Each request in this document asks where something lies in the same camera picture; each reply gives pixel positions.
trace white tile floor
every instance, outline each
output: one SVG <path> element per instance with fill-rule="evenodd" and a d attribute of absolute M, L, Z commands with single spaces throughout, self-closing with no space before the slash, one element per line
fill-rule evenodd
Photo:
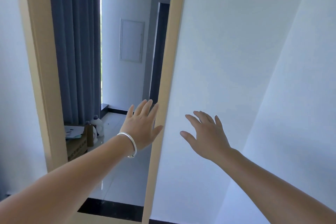
<path fill-rule="evenodd" d="M 108 113 L 102 118 L 105 136 L 98 139 L 93 150 L 119 133 L 125 115 Z M 124 158 L 91 192 L 91 198 L 144 206 L 151 147 Z"/>

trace bracelet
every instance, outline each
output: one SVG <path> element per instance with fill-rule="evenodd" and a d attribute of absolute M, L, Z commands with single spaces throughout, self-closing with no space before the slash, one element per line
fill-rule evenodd
<path fill-rule="evenodd" d="M 124 133 L 124 132 L 120 132 L 119 134 L 117 134 L 117 136 L 119 136 L 119 135 L 125 135 L 125 136 L 127 136 L 129 138 L 129 140 L 132 141 L 135 151 L 134 151 L 133 155 L 128 156 L 128 157 L 129 158 L 134 158 L 134 156 L 137 154 L 137 146 L 135 145 L 135 142 L 134 142 L 133 138 L 128 133 Z"/>

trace paper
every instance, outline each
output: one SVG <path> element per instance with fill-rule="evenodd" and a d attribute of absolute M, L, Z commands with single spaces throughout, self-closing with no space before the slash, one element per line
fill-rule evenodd
<path fill-rule="evenodd" d="M 64 126 L 65 138 L 74 138 L 84 133 L 84 127 Z"/>

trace door frame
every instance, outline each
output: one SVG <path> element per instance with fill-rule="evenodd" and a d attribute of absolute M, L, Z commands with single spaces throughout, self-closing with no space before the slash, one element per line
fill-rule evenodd
<path fill-rule="evenodd" d="M 156 125 L 164 125 L 166 122 L 182 7 L 183 0 L 170 0 L 159 90 L 160 108 L 157 112 Z M 19 0 L 19 8 L 47 170 L 51 172 L 68 162 L 65 140 L 60 140 L 65 133 L 51 2 L 50 0 Z M 152 145 L 142 224 L 149 223 L 152 213 L 162 140 L 163 132 Z M 76 213 L 70 223 L 131 224 L 136 222 Z"/>

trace gray curtain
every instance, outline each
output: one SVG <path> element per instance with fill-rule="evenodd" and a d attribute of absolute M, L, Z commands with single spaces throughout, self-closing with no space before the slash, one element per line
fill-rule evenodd
<path fill-rule="evenodd" d="M 100 1 L 51 0 L 65 123 L 84 124 L 101 107 Z"/>

